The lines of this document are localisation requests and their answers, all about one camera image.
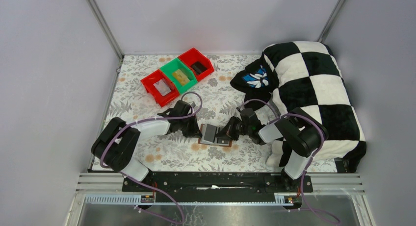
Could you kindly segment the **brown leather card holder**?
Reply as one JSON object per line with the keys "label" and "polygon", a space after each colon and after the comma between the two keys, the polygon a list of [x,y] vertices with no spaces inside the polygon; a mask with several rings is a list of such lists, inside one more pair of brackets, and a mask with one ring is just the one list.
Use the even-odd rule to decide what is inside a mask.
{"label": "brown leather card holder", "polygon": [[231,147],[232,140],[217,137],[217,134],[221,129],[222,127],[214,126],[211,124],[202,124],[200,126],[202,137],[198,139],[198,144],[218,147]]}

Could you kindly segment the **silver card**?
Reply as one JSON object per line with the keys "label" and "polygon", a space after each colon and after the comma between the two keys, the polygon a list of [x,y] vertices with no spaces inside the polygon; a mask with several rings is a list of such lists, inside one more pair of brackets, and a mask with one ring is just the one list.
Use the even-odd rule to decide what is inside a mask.
{"label": "silver card", "polygon": [[163,97],[168,95],[172,91],[169,85],[163,79],[155,82],[154,87]]}

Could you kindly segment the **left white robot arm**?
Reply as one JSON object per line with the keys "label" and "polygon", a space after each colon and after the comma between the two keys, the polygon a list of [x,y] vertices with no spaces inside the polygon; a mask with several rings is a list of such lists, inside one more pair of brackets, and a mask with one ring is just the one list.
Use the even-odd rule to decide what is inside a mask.
{"label": "left white robot arm", "polygon": [[137,143],[177,131],[187,138],[201,138],[197,112],[191,104],[179,100],[152,118],[130,124],[119,117],[112,118],[92,145],[91,153],[107,168],[143,181],[150,169],[133,158]]}

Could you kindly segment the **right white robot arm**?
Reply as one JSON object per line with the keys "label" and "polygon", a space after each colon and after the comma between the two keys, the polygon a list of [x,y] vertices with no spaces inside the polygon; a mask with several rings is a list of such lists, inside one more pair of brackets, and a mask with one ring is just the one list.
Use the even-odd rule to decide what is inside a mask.
{"label": "right white robot arm", "polygon": [[258,145],[284,139],[291,154],[283,170],[293,180],[302,176],[329,137],[327,129],[299,107],[267,125],[261,123],[251,108],[242,109],[239,115],[232,116],[215,137],[236,141],[241,135],[246,135]]}

